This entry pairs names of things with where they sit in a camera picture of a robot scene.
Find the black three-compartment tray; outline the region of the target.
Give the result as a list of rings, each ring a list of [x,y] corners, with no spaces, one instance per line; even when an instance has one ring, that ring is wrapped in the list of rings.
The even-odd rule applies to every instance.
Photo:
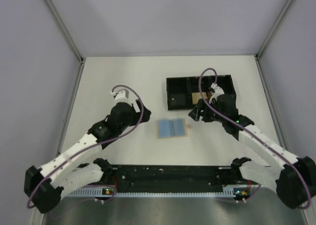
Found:
[[[195,105],[192,104],[192,93],[199,92],[198,81],[199,77],[167,78],[167,109],[169,111],[193,109]],[[201,89],[209,95],[209,98],[211,97],[210,87],[214,81],[217,81],[217,85],[225,93],[237,96],[231,75],[203,76]]]

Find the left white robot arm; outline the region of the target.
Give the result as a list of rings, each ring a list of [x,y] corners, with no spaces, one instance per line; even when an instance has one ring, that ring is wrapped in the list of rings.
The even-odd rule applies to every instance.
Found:
[[[95,123],[73,146],[55,159],[25,172],[24,193],[28,196],[27,208],[36,207],[42,214],[51,211],[62,199],[67,177],[89,157],[104,150],[108,145],[128,135],[126,129],[135,130],[139,124],[150,120],[151,111],[140,99],[136,101],[140,112],[133,104],[118,102],[105,119]]]

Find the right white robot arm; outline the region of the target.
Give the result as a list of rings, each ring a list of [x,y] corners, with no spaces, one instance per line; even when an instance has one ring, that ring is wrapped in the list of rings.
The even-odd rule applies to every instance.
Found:
[[[201,98],[188,115],[196,122],[219,122],[226,133],[267,163],[262,166],[250,158],[234,159],[230,171],[234,182],[257,182],[276,193],[291,209],[310,207],[316,195],[314,160],[308,156],[300,158],[268,138],[251,119],[239,114],[234,97],[221,94],[212,97],[211,102]]]

